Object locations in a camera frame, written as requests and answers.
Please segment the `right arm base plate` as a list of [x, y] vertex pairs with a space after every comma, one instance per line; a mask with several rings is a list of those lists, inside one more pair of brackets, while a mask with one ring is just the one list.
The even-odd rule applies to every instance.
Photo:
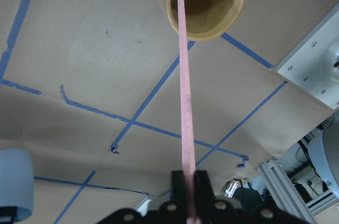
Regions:
[[338, 108], [338, 5], [274, 70], [331, 109]]

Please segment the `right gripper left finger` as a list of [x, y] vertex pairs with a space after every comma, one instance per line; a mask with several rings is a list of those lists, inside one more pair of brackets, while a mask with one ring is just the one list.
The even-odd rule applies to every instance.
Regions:
[[187, 208], [185, 178], [182, 171], [171, 171], [171, 201], [182, 208]]

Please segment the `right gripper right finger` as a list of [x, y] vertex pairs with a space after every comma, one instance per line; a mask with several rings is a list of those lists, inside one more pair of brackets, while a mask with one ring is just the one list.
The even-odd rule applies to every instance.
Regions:
[[195, 172], [195, 206], [207, 208], [215, 199], [207, 171], [198, 170]]

